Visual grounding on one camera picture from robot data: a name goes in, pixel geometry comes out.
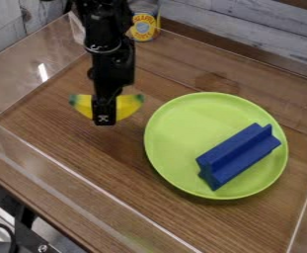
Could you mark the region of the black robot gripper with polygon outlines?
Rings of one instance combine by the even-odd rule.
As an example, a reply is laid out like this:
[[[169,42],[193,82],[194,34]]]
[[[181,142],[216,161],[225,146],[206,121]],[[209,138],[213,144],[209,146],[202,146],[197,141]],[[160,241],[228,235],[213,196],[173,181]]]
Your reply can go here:
[[[98,126],[117,123],[117,100],[123,88],[135,82],[135,42],[123,38],[113,50],[90,48],[93,66],[89,71],[97,96],[93,97],[93,121]]]

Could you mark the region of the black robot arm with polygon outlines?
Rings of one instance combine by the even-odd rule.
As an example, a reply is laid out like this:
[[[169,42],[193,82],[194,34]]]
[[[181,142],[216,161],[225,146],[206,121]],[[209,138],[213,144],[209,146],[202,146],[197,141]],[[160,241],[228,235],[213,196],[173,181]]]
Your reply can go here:
[[[134,14],[127,0],[75,0],[85,28],[83,46],[93,65],[87,77],[93,95],[74,94],[70,106],[98,126],[113,126],[121,119],[123,88],[135,81],[135,42],[127,36]]]

